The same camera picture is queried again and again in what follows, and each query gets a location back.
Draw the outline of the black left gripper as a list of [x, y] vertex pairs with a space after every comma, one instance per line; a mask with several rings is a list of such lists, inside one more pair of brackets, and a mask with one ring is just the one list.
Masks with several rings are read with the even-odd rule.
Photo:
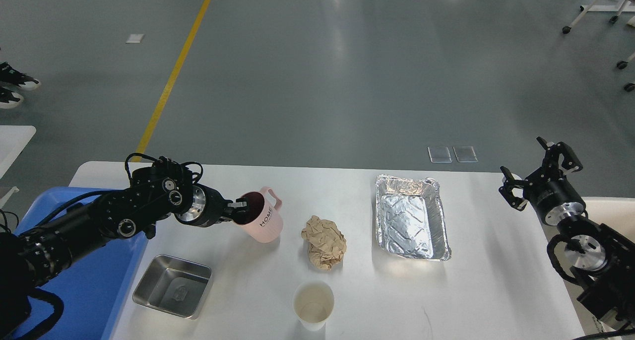
[[234, 222], [237, 225], [247, 225], [248, 215], [231, 212], [248, 212], [250, 202], [247, 198], [238, 198], [233, 202], [225, 200], [218, 191], [201, 184], [193, 186], [192, 204], [186, 211], [175, 213], [176, 220], [184, 225], [196, 227], [210, 227], [222, 222]]

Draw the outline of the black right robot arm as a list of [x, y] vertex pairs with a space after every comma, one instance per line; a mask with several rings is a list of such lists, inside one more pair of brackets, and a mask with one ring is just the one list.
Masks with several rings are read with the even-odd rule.
[[578, 286], [576, 298], [599, 322], [610, 328], [586, 340], [634, 338], [635, 246], [611, 226], [589, 218], [586, 203], [569, 183], [569, 174], [583, 166], [564, 142], [537, 137], [545, 154], [530, 175], [517, 179], [502, 166], [499, 193], [511, 208], [533, 208], [538, 220], [557, 229], [546, 253], [553, 269], [567, 283]]

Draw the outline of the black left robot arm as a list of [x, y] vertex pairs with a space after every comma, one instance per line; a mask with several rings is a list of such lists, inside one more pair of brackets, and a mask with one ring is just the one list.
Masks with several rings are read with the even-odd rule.
[[47, 302], [53, 311], [22, 338], [36, 340], [50, 331], [61, 318], [64, 303], [42, 286], [109, 241], [127, 240], [141, 232], [154, 238], [157, 222], [169, 215], [184, 225], [209, 227], [245, 219], [250, 211], [246, 198], [227, 200], [201, 184], [203, 173], [190, 169], [193, 162], [138, 152], [129, 155], [133, 157], [152, 163], [132, 172], [125, 161], [128, 188], [72, 198], [20, 235], [2, 231], [2, 339], [30, 317], [30, 298]]

